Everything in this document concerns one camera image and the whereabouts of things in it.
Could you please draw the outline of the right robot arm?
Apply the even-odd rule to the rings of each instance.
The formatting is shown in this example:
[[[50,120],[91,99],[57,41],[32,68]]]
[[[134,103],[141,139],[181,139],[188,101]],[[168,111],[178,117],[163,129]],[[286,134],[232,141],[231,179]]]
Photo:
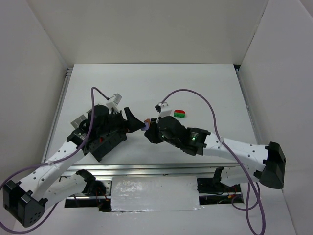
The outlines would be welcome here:
[[[273,189],[284,187],[286,157],[280,144],[249,144],[227,138],[218,138],[212,132],[200,128],[186,128],[171,116],[153,118],[145,137],[154,144],[166,142],[196,156],[214,156],[241,163],[239,167],[220,167],[214,180],[226,186],[249,181]]]

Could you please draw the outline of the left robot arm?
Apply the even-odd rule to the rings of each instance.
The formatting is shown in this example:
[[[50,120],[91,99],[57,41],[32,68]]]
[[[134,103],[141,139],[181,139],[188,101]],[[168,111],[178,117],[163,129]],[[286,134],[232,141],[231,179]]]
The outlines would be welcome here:
[[[144,128],[128,107],[124,111],[96,105],[87,118],[68,136],[61,148],[42,166],[18,182],[3,185],[3,206],[25,228],[35,225],[46,209],[65,198],[82,193],[86,196],[105,195],[106,187],[85,169],[60,180],[63,173],[91,153],[100,161],[126,134]]]

